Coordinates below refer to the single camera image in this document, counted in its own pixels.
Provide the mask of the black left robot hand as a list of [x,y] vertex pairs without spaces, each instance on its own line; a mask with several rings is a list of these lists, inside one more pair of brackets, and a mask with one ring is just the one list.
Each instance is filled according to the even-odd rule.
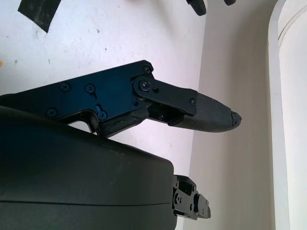
[[[206,5],[204,0],[186,0],[187,4],[192,7],[198,16],[203,16],[207,13]],[[236,0],[224,0],[227,6],[236,3]]]

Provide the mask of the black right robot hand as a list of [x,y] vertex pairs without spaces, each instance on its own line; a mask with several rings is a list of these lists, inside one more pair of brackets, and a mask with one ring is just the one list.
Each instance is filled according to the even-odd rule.
[[0,98],[3,230],[173,230],[208,200],[173,164],[111,137],[145,119],[202,132],[241,116],[142,60]]

